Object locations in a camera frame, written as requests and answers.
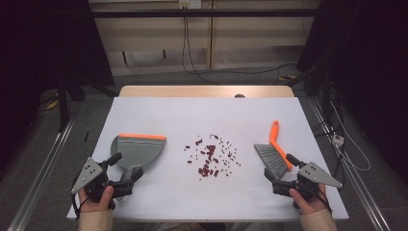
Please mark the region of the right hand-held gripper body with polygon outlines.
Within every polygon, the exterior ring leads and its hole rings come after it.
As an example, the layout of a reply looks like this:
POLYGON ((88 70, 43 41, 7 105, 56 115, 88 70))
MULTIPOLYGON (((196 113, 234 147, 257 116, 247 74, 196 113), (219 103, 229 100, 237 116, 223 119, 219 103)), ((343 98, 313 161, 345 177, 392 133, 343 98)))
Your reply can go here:
POLYGON ((290 189, 295 189, 305 200, 312 198, 322 199, 319 195, 320 184, 336 187, 338 189, 343 186, 342 183, 313 162, 308 164, 300 162, 299 164, 296 164, 296 166, 299 167, 299 170, 295 180, 291 182, 278 179, 272 180, 272 191, 275 194, 290 197, 290 189))

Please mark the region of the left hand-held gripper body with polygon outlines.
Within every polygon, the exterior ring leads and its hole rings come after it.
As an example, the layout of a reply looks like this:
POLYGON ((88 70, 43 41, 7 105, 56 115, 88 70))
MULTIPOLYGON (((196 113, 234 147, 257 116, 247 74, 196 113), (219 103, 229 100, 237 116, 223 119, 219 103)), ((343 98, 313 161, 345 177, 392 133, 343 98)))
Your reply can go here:
POLYGON ((134 183, 125 182, 124 180, 112 181, 107 174, 109 165, 107 160, 97 163, 92 158, 88 158, 81 171, 74 178, 71 194, 73 195, 73 206, 76 211, 80 208, 75 202, 75 195, 79 190, 84 189, 92 202, 98 202, 101 199, 103 191, 108 187, 114 188, 114 194, 109 204, 109 209, 115 208, 114 200, 133 193, 134 183))

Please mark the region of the grey brush with orange handle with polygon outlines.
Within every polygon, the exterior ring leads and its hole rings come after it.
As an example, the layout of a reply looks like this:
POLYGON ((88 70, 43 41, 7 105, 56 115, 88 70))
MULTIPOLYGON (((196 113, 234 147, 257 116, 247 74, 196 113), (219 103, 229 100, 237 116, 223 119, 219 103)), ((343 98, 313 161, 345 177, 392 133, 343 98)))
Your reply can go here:
POLYGON ((274 120, 269 133, 269 144, 255 144, 254 148, 273 179, 280 179, 285 172, 292 169, 286 159, 287 154, 277 142, 280 123, 274 120))

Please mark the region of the grey dustpan with orange lip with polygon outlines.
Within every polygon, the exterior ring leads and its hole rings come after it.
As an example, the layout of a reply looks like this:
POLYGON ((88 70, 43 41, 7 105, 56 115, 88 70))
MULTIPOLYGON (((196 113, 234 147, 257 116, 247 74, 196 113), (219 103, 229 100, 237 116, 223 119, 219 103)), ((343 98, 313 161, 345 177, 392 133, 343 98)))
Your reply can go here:
POLYGON ((166 143, 165 136, 119 134, 111 144, 111 155, 120 152, 117 164, 123 172, 128 167, 146 167, 161 154, 166 143))

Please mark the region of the dark red debris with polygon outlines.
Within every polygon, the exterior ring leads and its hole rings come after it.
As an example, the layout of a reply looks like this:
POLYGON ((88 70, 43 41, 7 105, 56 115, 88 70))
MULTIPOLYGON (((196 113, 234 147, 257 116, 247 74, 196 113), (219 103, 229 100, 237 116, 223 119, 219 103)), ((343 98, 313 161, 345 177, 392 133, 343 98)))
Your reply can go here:
POLYGON ((197 141, 199 138, 203 138, 205 141, 212 141, 218 145, 218 148, 222 148, 224 155, 222 159, 228 162, 228 166, 225 168, 225 171, 220 174, 219 177, 230 177, 233 173, 233 170, 236 167, 240 167, 242 163, 238 160, 238 148, 229 140, 222 137, 219 134, 209 134, 206 136, 198 135, 194 141, 197 141))

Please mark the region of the person's right hand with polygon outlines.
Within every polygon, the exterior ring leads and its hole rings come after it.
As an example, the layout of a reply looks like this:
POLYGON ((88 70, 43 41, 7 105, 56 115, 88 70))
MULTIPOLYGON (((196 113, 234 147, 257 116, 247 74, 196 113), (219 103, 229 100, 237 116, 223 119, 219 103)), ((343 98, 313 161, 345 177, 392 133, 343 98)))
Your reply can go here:
POLYGON ((302 216, 311 215, 326 208, 326 189, 322 184, 319 184, 319 196, 313 197, 309 200, 305 200, 296 189, 289 189, 289 193, 294 202, 300 208, 300 213, 302 216))

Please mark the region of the person's left hand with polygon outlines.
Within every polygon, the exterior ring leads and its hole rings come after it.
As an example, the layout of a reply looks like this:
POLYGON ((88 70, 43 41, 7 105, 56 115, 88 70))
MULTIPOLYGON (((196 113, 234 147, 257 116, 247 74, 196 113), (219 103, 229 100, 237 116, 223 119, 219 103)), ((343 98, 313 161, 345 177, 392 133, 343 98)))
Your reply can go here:
POLYGON ((102 212, 109 210, 109 204, 114 194, 114 188, 108 186, 101 196, 101 199, 98 202, 92 202, 89 200, 88 195, 84 189, 79 190, 79 199, 80 199, 80 212, 81 213, 90 213, 90 212, 102 212))

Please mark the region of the black stand leg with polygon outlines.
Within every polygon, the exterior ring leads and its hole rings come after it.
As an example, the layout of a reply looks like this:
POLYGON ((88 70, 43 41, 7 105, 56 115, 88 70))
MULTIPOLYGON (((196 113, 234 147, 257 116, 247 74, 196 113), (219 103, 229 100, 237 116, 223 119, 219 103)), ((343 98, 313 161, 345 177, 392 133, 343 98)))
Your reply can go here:
POLYGON ((60 128, 62 132, 69 121, 68 107, 66 102, 66 87, 64 83, 64 77, 61 75, 58 78, 58 100, 60 106, 60 128))

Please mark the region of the white table cover sheet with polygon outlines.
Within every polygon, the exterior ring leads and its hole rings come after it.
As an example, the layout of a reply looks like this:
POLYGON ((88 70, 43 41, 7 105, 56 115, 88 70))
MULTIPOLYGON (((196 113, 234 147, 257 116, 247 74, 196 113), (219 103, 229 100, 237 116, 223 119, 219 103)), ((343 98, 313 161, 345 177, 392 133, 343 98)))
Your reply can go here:
POLYGON ((166 137, 159 157, 144 168, 133 193, 118 201, 117 220, 135 222, 275 222, 298 218, 293 202, 276 195, 264 176, 254 145, 266 143, 274 120, 277 142, 304 162, 327 165, 295 97, 118 97, 93 151, 93 159, 109 158, 114 138, 122 133, 166 137), (199 180, 183 147, 198 135, 219 134, 239 150, 230 177, 199 180))

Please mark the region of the black curtain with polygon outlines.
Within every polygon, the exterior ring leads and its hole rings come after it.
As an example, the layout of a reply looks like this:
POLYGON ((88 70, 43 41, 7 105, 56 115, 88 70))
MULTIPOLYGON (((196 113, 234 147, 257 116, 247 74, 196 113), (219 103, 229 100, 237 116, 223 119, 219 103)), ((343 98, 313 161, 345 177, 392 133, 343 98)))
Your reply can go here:
POLYGON ((297 68, 329 55, 349 110, 408 183, 408 0, 320 0, 319 8, 333 13, 314 19, 297 68))

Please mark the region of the black horizontal bar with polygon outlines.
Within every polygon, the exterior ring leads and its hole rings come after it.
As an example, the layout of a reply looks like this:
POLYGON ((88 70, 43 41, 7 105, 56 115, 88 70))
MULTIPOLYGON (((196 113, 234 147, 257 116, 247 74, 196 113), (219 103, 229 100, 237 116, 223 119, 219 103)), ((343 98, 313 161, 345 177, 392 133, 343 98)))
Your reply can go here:
POLYGON ((284 10, 132 10, 132 11, 93 11, 95 18, 131 18, 131 17, 306 17, 317 16, 317 9, 284 10))

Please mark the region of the aluminium floor rail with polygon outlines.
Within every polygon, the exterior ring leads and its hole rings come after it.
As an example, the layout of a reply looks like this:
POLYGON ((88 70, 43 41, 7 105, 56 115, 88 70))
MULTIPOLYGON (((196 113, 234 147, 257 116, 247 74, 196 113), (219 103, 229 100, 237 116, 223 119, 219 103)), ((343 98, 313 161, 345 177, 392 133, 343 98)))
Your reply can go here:
POLYGON ((71 118, 62 129, 55 134, 55 139, 47 149, 46 157, 41 162, 41 168, 37 174, 32 174, 30 188, 22 199, 7 231, 25 231, 32 213, 38 205, 39 198, 43 193, 45 184, 60 157, 65 142, 69 137, 75 118, 71 118))
POLYGON ((344 174, 348 177, 350 184, 356 191, 356 194, 362 202, 362 205, 365 208, 375 230, 392 231, 391 226, 386 221, 380 207, 374 200, 369 189, 360 176, 360 172, 369 169, 357 167, 356 165, 354 165, 347 155, 345 149, 332 143, 332 137, 336 135, 336 132, 335 129, 331 125, 329 125, 326 120, 323 119, 323 108, 321 107, 317 99, 309 99, 309 104, 316 114, 316 117, 319 119, 320 127, 323 129, 325 136, 328 138, 331 146, 333 147, 338 162, 343 168, 344 174))

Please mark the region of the white wall socket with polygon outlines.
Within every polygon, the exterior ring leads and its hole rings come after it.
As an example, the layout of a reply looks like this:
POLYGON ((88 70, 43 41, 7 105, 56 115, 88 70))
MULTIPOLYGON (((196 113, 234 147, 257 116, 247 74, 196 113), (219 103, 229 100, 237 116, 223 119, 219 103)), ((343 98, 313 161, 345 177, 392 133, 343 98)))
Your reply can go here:
POLYGON ((202 8, 201 0, 178 0, 180 9, 198 10, 202 8))

